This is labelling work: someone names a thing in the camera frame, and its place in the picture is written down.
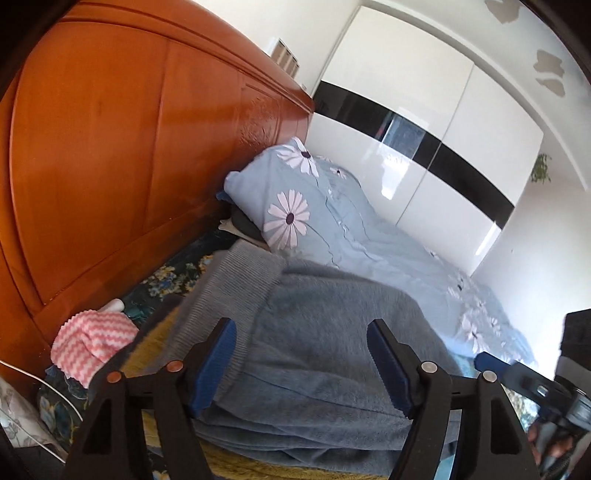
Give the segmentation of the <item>right hand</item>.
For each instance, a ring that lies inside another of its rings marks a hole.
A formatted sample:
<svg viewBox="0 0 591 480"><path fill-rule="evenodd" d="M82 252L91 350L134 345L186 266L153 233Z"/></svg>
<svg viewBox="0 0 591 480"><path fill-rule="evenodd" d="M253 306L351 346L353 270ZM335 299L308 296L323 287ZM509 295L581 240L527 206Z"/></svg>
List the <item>right hand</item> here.
<svg viewBox="0 0 591 480"><path fill-rule="evenodd" d="M551 422L534 422L527 432L528 442L542 479L556 478L568 467L574 439L560 433Z"/></svg>

